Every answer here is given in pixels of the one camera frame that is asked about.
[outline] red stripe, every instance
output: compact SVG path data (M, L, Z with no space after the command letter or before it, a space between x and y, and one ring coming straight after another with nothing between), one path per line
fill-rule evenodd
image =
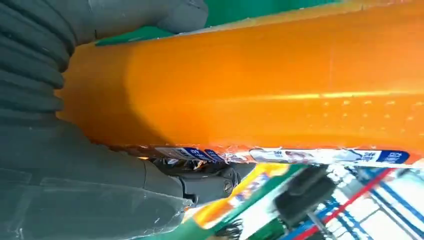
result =
M371 190L375 185L379 184L387 175L389 175L394 168L387 168L385 169L380 175L375 177L373 180L371 180L367 185L365 185L360 191L358 191L351 199L349 199L346 203L341 205L337 210L335 210L331 215L324 218L323 223L327 224L330 220L334 219L339 215L342 211L346 209L347 206L351 205L356 199L358 199L360 196L364 195L366 192ZM314 233L318 231L318 228L316 226L309 228L308 230L304 231L297 237L295 237L293 240L305 240L308 237L312 236Z

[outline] orange packaging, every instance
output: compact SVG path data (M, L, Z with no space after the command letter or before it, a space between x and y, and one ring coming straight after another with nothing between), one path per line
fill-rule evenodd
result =
M424 1L362 0L85 45L59 117L136 156L412 167L424 156L423 43Z

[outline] blue label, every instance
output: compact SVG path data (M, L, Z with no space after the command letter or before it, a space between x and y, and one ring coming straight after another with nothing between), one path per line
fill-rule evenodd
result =
M215 162L225 162L216 152L210 149L204 150Z
M184 148L173 148L177 153L179 153L184 158L188 159L196 159L195 157L191 156Z
M410 157L405 151L382 150L378 163L403 164Z
M196 159L199 160L204 160L204 161L210 161L211 158L206 155L206 153L202 152L201 150L194 148L194 147L184 147L184 149L190 153L193 157L195 157Z

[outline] white label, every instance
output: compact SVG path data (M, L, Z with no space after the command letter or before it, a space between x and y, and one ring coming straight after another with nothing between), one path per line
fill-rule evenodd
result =
M264 163L332 164L335 162L376 162L380 150L353 149L284 149L260 148L250 150L250 155Z

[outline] orange plastic panel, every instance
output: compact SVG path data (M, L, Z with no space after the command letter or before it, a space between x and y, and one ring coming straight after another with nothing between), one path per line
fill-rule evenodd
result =
M59 116L110 146L397 150L423 156L424 1L82 46Z

